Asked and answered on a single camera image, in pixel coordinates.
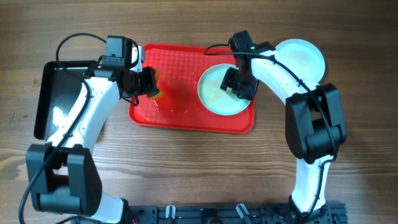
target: white plate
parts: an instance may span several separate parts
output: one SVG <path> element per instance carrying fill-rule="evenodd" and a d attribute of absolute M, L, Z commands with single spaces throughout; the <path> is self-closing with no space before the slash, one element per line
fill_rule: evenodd
<path fill-rule="evenodd" d="M 322 53 L 306 40 L 285 40 L 276 46 L 283 63 L 299 78 L 318 83 L 325 74 L 326 65 Z"/>
<path fill-rule="evenodd" d="M 220 88 L 225 72 L 235 65 L 219 64 L 210 67 L 200 77 L 198 83 L 198 95 L 201 103 L 211 112 L 219 115 L 234 115 L 250 104 L 249 100 L 239 99 L 231 89 L 226 91 Z"/>

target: black cable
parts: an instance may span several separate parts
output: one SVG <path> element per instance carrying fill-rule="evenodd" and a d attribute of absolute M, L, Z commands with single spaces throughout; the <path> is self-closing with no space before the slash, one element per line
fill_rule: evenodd
<path fill-rule="evenodd" d="M 131 40 L 132 41 L 132 44 L 134 44 L 134 46 L 136 47 L 136 49 L 137 49 L 137 58 L 136 58 L 136 61 L 134 61 L 132 64 L 131 64 L 131 68 L 134 68 L 137 64 L 138 64 L 138 61 L 139 61 L 139 48 L 138 48 L 138 44 L 137 44 L 137 42 L 135 42 L 135 41 L 133 41 L 133 40 Z"/>
<path fill-rule="evenodd" d="M 271 56 L 265 56 L 265 55 L 261 55 L 261 54 L 257 54 L 257 53 L 252 53 L 252 52 L 225 52 L 225 53 L 208 53 L 207 51 L 209 51 L 210 49 L 212 49 L 213 47 L 219 47 L 219 46 L 229 46 L 227 44 L 213 44 L 211 46 L 209 46 L 208 48 L 206 48 L 206 50 L 204 51 L 205 55 L 248 55 L 248 56 L 252 56 L 253 58 L 261 58 L 261 59 L 266 59 L 266 60 L 270 60 L 271 62 L 281 66 L 283 69 L 285 69 L 287 72 L 289 72 L 289 74 L 300 84 L 302 85 L 308 92 L 309 97 L 311 98 L 311 100 L 314 102 L 315 107 L 317 108 L 317 110 L 319 111 L 319 113 L 321 114 L 323 123 L 325 124 L 325 128 L 326 131 L 329 135 L 329 140 L 330 140 L 330 144 L 331 144 L 331 148 L 333 150 L 333 158 L 329 159 L 327 161 L 323 161 L 321 163 L 321 165 L 319 166 L 321 172 L 319 175 L 319 182 L 318 182 L 318 188 L 317 188 L 317 192 L 315 194 L 315 199 L 310 207 L 310 210 L 307 212 L 306 218 L 309 218 L 318 202 L 319 196 L 320 196 L 320 192 L 322 189 L 322 180 L 323 180 L 323 171 L 325 170 L 325 165 L 327 163 L 330 162 L 334 162 L 337 159 L 337 150 L 336 150 L 336 146 L 335 146 L 335 141 L 333 140 L 333 135 L 331 133 L 330 130 L 330 125 L 329 122 L 326 119 L 326 115 L 323 112 L 322 107 L 319 104 L 319 101 L 315 98 L 315 96 L 313 95 L 311 89 L 309 89 L 308 86 L 306 86 L 306 84 L 303 82 L 302 79 L 300 79 L 299 77 L 296 76 L 296 74 L 294 74 L 288 67 L 286 67 L 283 63 L 280 63 L 278 60 L 276 60 L 274 55 Z"/>
<path fill-rule="evenodd" d="M 105 55 L 99 56 L 98 61 L 97 61 L 97 67 L 100 65 L 100 62 L 102 61 L 102 58 L 104 58 L 104 57 L 105 57 Z"/>
<path fill-rule="evenodd" d="M 133 102 L 132 100 L 129 100 L 129 99 L 123 97 L 123 96 L 122 96 L 121 98 L 124 99 L 125 101 L 131 103 L 131 104 L 134 105 L 134 106 L 138 106 L 138 104 L 139 104 L 138 96 L 135 95 L 134 97 L 135 97 L 135 99 L 136 99 L 136 102 Z"/>
<path fill-rule="evenodd" d="M 88 222 L 92 222 L 92 223 L 103 224 L 103 222 L 101 222 L 101 221 L 86 218 L 86 217 L 81 217 L 81 216 L 72 216 L 72 217 L 66 218 L 62 221 L 59 221 L 56 224 L 64 224 L 64 223 L 72 221 L 72 220 L 83 220 L 83 221 L 88 221 Z"/>
<path fill-rule="evenodd" d="M 90 86 L 87 84 L 87 82 L 84 80 L 83 77 L 79 77 L 76 74 L 72 73 L 71 71 L 67 70 L 67 68 L 65 66 L 63 66 L 61 64 L 60 60 L 59 60 L 59 52 L 60 52 L 61 46 L 67 40 L 71 39 L 72 37 L 76 37 L 76 36 L 80 36 L 80 35 L 87 35 L 87 36 L 90 36 L 90 37 L 94 37 L 94 38 L 97 38 L 97 39 L 101 40 L 102 42 L 106 43 L 106 40 L 102 39 L 101 37 L 98 37 L 97 35 L 87 34 L 87 33 L 79 33 L 79 34 L 73 34 L 73 35 L 68 36 L 63 41 L 61 41 L 60 44 L 58 45 L 57 51 L 55 53 L 55 59 L 56 59 L 56 61 L 58 63 L 58 66 L 60 68 L 62 68 L 65 72 L 67 72 L 69 75 L 71 75 L 71 76 L 73 76 L 75 78 L 78 78 L 79 80 L 81 80 L 83 82 L 85 88 L 87 89 L 86 100 L 85 100 L 85 102 L 83 104 L 83 107 L 81 108 L 80 112 L 76 116 L 75 120 L 72 122 L 71 126 L 69 127 L 68 131 L 66 131 L 64 137 L 61 139 L 61 141 L 58 143 L 58 145 L 55 147 L 55 149 L 49 154 L 49 156 L 44 160 L 42 166 L 36 172 L 36 174 L 33 176 L 32 180 L 29 182 L 28 186 L 26 187 L 24 195 L 22 196 L 22 199 L 21 199 L 21 204 L 19 205 L 19 212 L 18 212 L 19 223 L 21 223 L 21 224 L 25 223 L 25 220 L 24 220 L 24 209 L 25 209 L 26 200 L 27 200 L 27 198 L 29 196 L 30 191 L 32 190 L 32 187 L 34 186 L 36 180 L 39 178 L 39 175 L 41 174 L 41 172 L 50 164 L 50 161 L 56 155 L 57 151 L 61 148 L 63 143 L 65 143 L 65 141 L 70 137 L 70 134 L 73 132 L 77 122 L 79 122 L 81 116 L 83 115 L 83 113 L 85 112 L 85 109 L 88 106 L 88 103 L 90 102 L 90 96 L 91 96 Z"/>

